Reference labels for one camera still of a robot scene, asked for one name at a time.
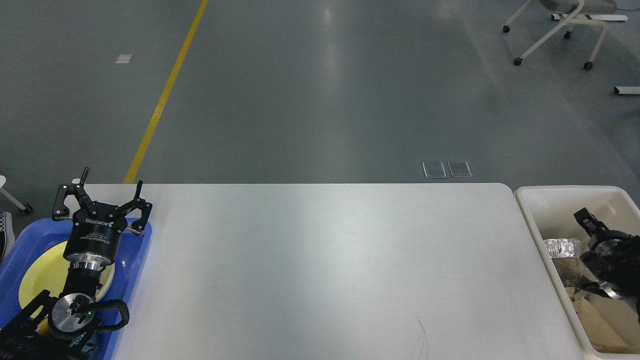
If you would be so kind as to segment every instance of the white chair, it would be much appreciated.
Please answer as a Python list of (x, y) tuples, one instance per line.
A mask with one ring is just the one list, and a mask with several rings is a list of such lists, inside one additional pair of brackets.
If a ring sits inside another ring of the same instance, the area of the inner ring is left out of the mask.
[[(527, 2), (522, 5), (518, 11), (516, 11), (510, 18), (507, 20), (507, 23), (502, 27), (502, 31), (508, 33), (511, 29), (509, 25), (518, 17), (520, 14), (533, 2), (533, 0), (527, 0)], [(515, 58), (513, 60), (514, 65), (520, 65), (522, 61), (529, 56), (535, 49), (537, 49), (542, 43), (547, 41), (551, 37), (551, 35), (555, 34), (560, 28), (567, 25), (567, 30), (564, 33), (564, 38), (569, 39), (571, 37), (572, 27), (575, 24), (580, 25), (594, 25), (600, 26), (602, 28), (600, 32), (600, 36), (598, 37), (598, 41), (596, 42), (596, 46), (593, 48), (593, 52), (591, 52), (591, 57), (589, 61), (584, 63), (583, 68), (585, 70), (589, 70), (593, 67), (593, 61), (598, 54), (598, 50), (600, 50), (600, 46), (602, 45), (602, 40), (604, 39), (605, 34), (607, 33), (607, 29), (609, 25), (602, 20), (593, 20), (590, 19), (590, 15), (600, 15), (600, 14), (608, 14), (614, 13), (618, 9), (618, 5), (613, 0), (540, 0), (540, 3), (551, 12), (554, 13), (568, 13), (568, 15), (561, 19), (558, 25), (554, 26), (545, 36), (541, 37), (535, 44), (533, 44), (528, 50), (524, 52), (520, 57)], [(576, 19), (578, 14), (585, 15), (585, 19)]]

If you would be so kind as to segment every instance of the chair leg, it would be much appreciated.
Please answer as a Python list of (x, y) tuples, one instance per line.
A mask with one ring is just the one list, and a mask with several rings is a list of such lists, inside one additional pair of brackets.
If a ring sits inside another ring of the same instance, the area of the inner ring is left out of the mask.
[(587, 19), (572, 19), (572, 24), (580, 24), (580, 25), (591, 25), (591, 26), (600, 26), (602, 30), (600, 31), (600, 36), (598, 37), (598, 41), (596, 42), (596, 46), (593, 48), (591, 52), (591, 57), (589, 61), (584, 63), (584, 70), (589, 70), (593, 67), (593, 60), (596, 59), (598, 55), (598, 51), (600, 50), (600, 46), (602, 45), (602, 41), (604, 40), (604, 36), (607, 34), (607, 30), (609, 29), (609, 24), (606, 21), (602, 20), (587, 20)]
[(524, 5), (522, 5), (518, 11), (516, 11), (510, 18), (509, 20), (507, 20), (507, 22), (505, 23), (506, 26), (511, 25), (511, 23), (518, 17), (520, 16), (520, 14), (522, 14), (522, 12), (524, 12), (524, 10), (529, 7), (529, 5), (533, 2), (533, 0), (527, 0), (526, 3), (524, 3)]
[(609, 29), (609, 24), (607, 24), (604, 21), (599, 22), (599, 24), (602, 27), (602, 30), (600, 32), (600, 36), (598, 37), (598, 41), (596, 42), (596, 46), (593, 48), (593, 51), (591, 52), (591, 57), (589, 58), (589, 61), (593, 61), (596, 59), (596, 56), (598, 55), (598, 51), (600, 50), (600, 46), (602, 45), (602, 41), (604, 40), (604, 36), (607, 34), (607, 30)]
[(575, 25), (575, 24), (572, 23), (572, 22), (570, 22), (569, 24), (566, 25), (566, 31), (564, 32), (564, 38), (565, 39), (571, 38), (571, 32), (573, 30), (573, 25)]
[(31, 205), (29, 204), (23, 204), (21, 202), (18, 201), (18, 199), (16, 199), (15, 197), (13, 197), (13, 195), (11, 195), (9, 192), (7, 192), (5, 189), (0, 188), (0, 193), (2, 195), (4, 195), (7, 199), (9, 199), (9, 201), (11, 201), (14, 205), (16, 205), (18, 207), (18, 210), (23, 214), (23, 215), (28, 215), (30, 213), (33, 212), (33, 208), (31, 207)]

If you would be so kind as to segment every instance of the white table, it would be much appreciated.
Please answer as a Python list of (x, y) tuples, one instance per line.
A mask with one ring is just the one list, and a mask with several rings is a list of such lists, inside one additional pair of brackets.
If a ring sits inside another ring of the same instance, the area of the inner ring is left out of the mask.
[(115, 359), (584, 358), (504, 185), (143, 193), (154, 231)]

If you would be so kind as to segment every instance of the white bin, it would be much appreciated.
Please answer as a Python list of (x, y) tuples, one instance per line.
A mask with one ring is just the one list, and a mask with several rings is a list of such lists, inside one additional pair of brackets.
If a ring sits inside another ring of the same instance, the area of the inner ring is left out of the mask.
[(543, 243), (543, 239), (548, 238), (587, 240), (589, 236), (573, 217), (573, 214), (582, 208), (589, 209), (609, 229), (633, 235), (640, 234), (640, 210), (629, 195), (615, 186), (526, 186), (519, 188), (515, 195), (586, 358), (640, 360), (640, 325), (637, 317), (621, 317), (611, 308), (599, 309), (596, 303), (593, 305), (598, 312), (629, 345), (638, 349), (638, 354), (603, 353), (591, 346)]

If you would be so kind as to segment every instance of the plastic storage bin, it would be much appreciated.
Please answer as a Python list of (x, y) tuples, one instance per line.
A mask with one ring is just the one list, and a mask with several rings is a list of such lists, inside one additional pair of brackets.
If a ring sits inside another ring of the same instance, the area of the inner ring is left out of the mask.
[[(33, 222), (21, 232), (15, 246), (0, 265), (0, 327), (6, 325), (20, 312), (18, 292), (27, 269), (44, 252), (68, 240), (72, 225), (71, 221), (54, 222), (44, 218)], [(126, 303), (130, 302), (147, 257), (151, 232), (151, 225), (147, 224), (141, 236), (130, 232), (122, 234), (118, 255), (113, 265), (116, 267), (113, 283), (104, 296), (105, 300), (122, 299)], [(105, 311), (100, 314), (100, 317), (104, 324), (120, 321), (116, 309)], [(121, 333), (122, 330), (99, 334), (102, 346), (92, 359), (111, 359)]]
[[(603, 353), (593, 348), (543, 243), (543, 239), (547, 238), (588, 240), (589, 236), (573, 217), (581, 208), (589, 209), (610, 229), (633, 235), (640, 234), (640, 210), (631, 198), (624, 190), (614, 186), (527, 186), (519, 188), (515, 195), (586, 358), (640, 359), (640, 354)], [(620, 316), (620, 313), (616, 314), (615, 309), (605, 307), (597, 301), (593, 305), (629, 345), (640, 349), (640, 325), (637, 317), (629, 319), (627, 316)]]

